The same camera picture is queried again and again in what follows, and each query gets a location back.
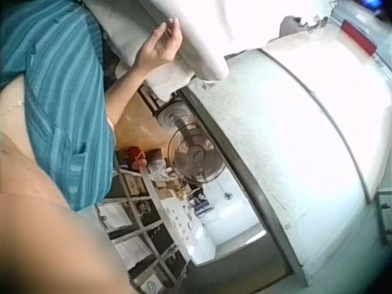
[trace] white wall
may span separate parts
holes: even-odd
[[[214,206],[214,211],[200,220],[215,245],[220,245],[259,223],[253,208],[229,170],[225,169],[217,179],[203,186],[203,190],[210,204]],[[233,199],[225,200],[225,193],[232,193]],[[220,211],[236,202],[244,203],[240,210],[228,217],[219,217]]]

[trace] shelving unit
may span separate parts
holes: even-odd
[[[129,271],[129,280],[131,286],[138,292],[138,293],[143,293],[141,290],[141,286],[143,283],[145,283],[149,277],[155,273],[156,271],[163,271],[165,278],[167,278],[166,281],[162,281],[163,285],[165,288],[178,288],[181,281],[184,279],[186,276],[186,266],[188,262],[185,262],[185,265],[182,269],[180,269],[181,273],[178,275],[179,269],[176,269],[176,273],[173,273],[172,270],[167,265],[167,260],[172,257],[172,256],[178,256],[181,258],[184,258],[181,255],[181,252],[179,251],[179,247],[181,246],[178,244],[178,242],[175,241],[175,238],[173,237],[173,232],[171,232],[171,225],[168,223],[168,217],[163,210],[162,204],[160,203],[160,200],[157,196],[155,187],[150,180],[148,174],[146,171],[142,171],[141,173],[135,173],[134,171],[128,171],[126,170],[126,166],[124,164],[120,165],[119,160],[121,161],[121,158],[117,158],[117,155],[114,156],[114,172],[113,172],[113,180],[118,177],[119,183],[122,187],[122,195],[125,196],[120,196],[120,197],[110,197],[110,198],[105,198],[103,199],[97,206],[96,206],[96,212],[97,215],[100,219],[100,223],[103,228],[105,228],[105,223],[104,220],[102,219],[102,216],[100,216],[99,208],[104,206],[104,205],[111,205],[111,204],[121,204],[125,207],[127,207],[127,215],[129,216],[132,225],[130,226],[124,226],[117,228],[115,230],[108,230],[106,229],[106,233],[109,235],[113,234],[113,231],[126,231],[127,229],[129,230],[129,227],[134,228],[129,233],[123,233],[120,234],[120,236],[115,236],[115,238],[110,238],[112,243],[114,245],[117,245],[119,243],[125,242],[127,240],[130,240],[133,237],[139,236],[143,242],[146,244],[146,246],[150,249],[150,251],[153,253],[153,256],[150,255],[150,257],[146,258],[146,260],[143,260],[140,263],[140,266],[138,269],[132,268]],[[141,176],[143,179],[143,184],[146,187],[146,190],[148,191],[149,195],[145,195],[146,193],[143,193],[143,195],[136,196],[134,197],[131,195],[130,187],[128,186],[128,183],[125,179],[125,175],[132,175],[132,176]],[[116,188],[116,190],[112,193],[115,196],[118,196],[119,194],[119,189]],[[138,208],[137,208],[137,202],[143,202],[143,201],[149,201],[151,205],[154,205],[154,209],[156,209],[156,212],[159,215],[159,220],[152,222],[151,224],[145,225],[143,224],[143,221],[139,215]],[[172,241],[172,244],[169,245],[164,251],[162,248],[158,248],[155,244],[153,239],[150,237],[149,232],[151,230],[154,230],[158,227],[163,229],[161,234],[164,234],[165,236],[165,244],[168,243],[168,240]]]

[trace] person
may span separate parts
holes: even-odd
[[[45,198],[45,187],[74,211],[96,204],[111,187],[113,129],[146,76],[174,60],[178,19],[154,30],[106,93],[99,25],[76,1],[3,7],[1,40],[2,193]]]

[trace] shelf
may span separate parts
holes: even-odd
[[[154,222],[154,223],[152,223],[151,225],[148,225],[148,226],[146,226],[146,227],[143,227],[143,228],[141,228],[141,229],[139,229],[139,230],[137,230],[137,231],[134,231],[134,232],[132,232],[132,233],[129,233],[129,234],[126,234],[126,235],[124,235],[124,236],[121,236],[121,237],[119,237],[119,238],[117,238],[117,239],[114,239],[114,240],[112,240],[112,243],[113,243],[114,245],[116,245],[116,244],[119,244],[119,243],[121,243],[121,242],[127,241],[127,240],[129,240],[129,239],[131,239],[131,238],[133,238],[133,237],[135,237],[135,236],[140,235],[141,233],[144,233],[145,231],[152,230],[152,229],[158,227],[158,226],[161,225],[161,224],[163,224],[163,222],[162,222],[162,220],[159,220],[159,221]]]
[[[159,262],[165,261],[172,253],[178,250],[176,244],[172,244],[166,251],[161,255],[160,259],[155,260],[151,265],[147,267],[141,274],[139,274],[135,279],[137,285],[142,285],[147,279],[153,274],[154,268],[159,264]]]
[[[153,254],[147,256],[145,259],[138,262],[133,268],[128,270],[128,276],[137,284],[141,285],[136,281],[136,278],[145,275],[145,273],[152,273],[154,267],[159,263],[158,259]]]
[[[138,197],[131,197],[130,199],[133,202],[146,201],[146,200],[150,200],[151,196],[138,196]],[[127,197],[104,198],[101,202],[99,202],[97,204],[97,206],[103,206],[103,205],[107,205],[107,204],[121,204],[121,203],[125,203],[125,202],[128,202]]]
[[[151,200],[151,196],[137,196],[130,198],[133,202]]]
[[[136,196],[136,197],[132,197],[131,196],[131,189],[128,186],[127,183],[127,179],[126,179],[126,175],[128,174],[129,171],[123,172],[122,168],[119,166],[119,160],[117,158],[117,155],[114,156],[114,167],[115,170],[118,172],[118,176],[113,178],[113,182],[117,182],[120,183],[120,186],[122,186],[122,192],[125,194],[126,198],[128,199],[128,204],[129,204],[129,208],[132,211],[132,215],[135,218],[136,224],[138,225],[138,227],[140,228],[139,230],[136,230],[134,232],[131,232],[129,234],[126,234],[124,236],[121,236],[117,239],[112,240],[113,244],[119,244],[121,242],[124,242],[128,239],[131,239],[137,235],[140,235],[140,237],[142,237],[142,239],[144,240],[144,242],[147,244],[147,246],[150,248],[151,252],[154,254],[154,256],[157,259],[157,262],[154,262],[155,265],[154,266],[159,266],[162,267],[165,276],[168,278],[168,280],[170,282],[172,282],[173,284],[177,283],[177,279],[174,277],[174,275],[172,274],[172,272],[169,270],[169,268],[167,267],[167,265],[165,264],[165,259],[163,259],[163,256],[165,254],[165,252],[163,253],[163,255],[160,255],[160,253],[158,252],[157,248],[155,247],[155,244],[153,243],[153,241],[151,240],[151,238],[148,235],[148,231],[156,228],[159,225],[162,225],[165,222],[168,222],[169,219],[167,218],[167,216],[164,213],[164,216],[167,218],[165,220],[162,220],[162,213],[160,210],[162,210],[162,205],[160,204],[160,201],[157,197],[157,193],[155,191],[155,188],[153,187],[153,184],[151,182],[151,179],[149,178],[147,172],[145,169],[143,169],[141,171],[141,180],[142,183],[146,189],[146,191],[148,192],[148,194],[146,196]],[[142,199],[144,198],[140,198],[140,197],[150,197],[151,199],[148,199],[149,202],[151,202],[153,204],[153,207],[155,208],[155,210],[157,210],[157,215],[160,216],[160,220],[159,221],[155,221],[152,224],[149,224],[147,226],[143,225],[143,222],[140,219],[139,216],[139,212],[138,209],[136,207],[136,203],[138,201],[143,201]],[[148,268],[154,269],[154,266],[150,265],[148,266]]]
[[[101,202],[97,204],[97,206],[104,206],[107,204],[121,204],[127,201],[128,199],[126,197],[104,198]]]

